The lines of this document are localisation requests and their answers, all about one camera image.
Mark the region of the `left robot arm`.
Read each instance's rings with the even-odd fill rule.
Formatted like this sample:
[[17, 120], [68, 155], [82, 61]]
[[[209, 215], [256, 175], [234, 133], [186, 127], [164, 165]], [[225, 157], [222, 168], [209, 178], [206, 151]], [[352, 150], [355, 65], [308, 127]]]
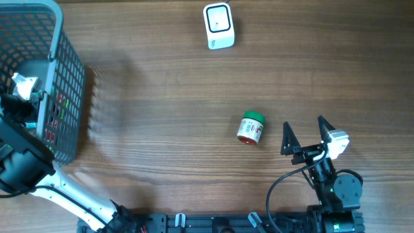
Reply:
[[30, 105], [17, 96], [1, 95], [1, 198], [31, 194], [68, 210], [95, 232], [135, 232], [130, 211], [69, 177], [53, 152], [11, 114]]

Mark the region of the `green lid jar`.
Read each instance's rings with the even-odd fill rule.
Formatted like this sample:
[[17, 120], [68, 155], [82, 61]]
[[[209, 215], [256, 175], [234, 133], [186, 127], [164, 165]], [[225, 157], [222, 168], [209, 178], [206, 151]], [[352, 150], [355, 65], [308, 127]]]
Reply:
[[246, 111], [237, 131], [237, 138], [248, 145], [256, 145], [265, 126], [265, 117], [255, 111]]

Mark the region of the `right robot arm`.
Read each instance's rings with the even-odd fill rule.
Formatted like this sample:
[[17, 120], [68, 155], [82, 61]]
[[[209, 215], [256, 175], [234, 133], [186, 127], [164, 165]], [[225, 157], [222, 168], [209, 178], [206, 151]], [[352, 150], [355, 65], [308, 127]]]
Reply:
[[304, 223], [295, 223], [302, 232], [364, 232], [364, 219], [360, 208], [362, 176], [352, 170], [335, 170], [332, 161], [349, 144], [349, 136], [336, 129], [323, 117], [318, 117], [321, 142], [302, 147], [290, 124], [283, 124], [282, 155], [293, 156], [292, 164], [305, 165], [304, 174], [313, 185], [318, 205], [307, 207]]

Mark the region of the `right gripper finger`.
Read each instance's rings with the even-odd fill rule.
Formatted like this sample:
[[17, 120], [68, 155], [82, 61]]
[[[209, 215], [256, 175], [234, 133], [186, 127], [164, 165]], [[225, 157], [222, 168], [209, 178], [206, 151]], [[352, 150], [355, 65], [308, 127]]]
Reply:
[[288, 122], [283, 123], [283, 140], [281, 145], [282, 155], [293, 155], [299, 153], [301, 145], [298, 142], [290, 124]]
[[328, 136], [328, 132], [335, 130], [336, 128], [333, 127], [322, 115], [318, 117], [318, 125], [320, 129], [321, 139], [324, 142], [330, 142], [330, 136]]

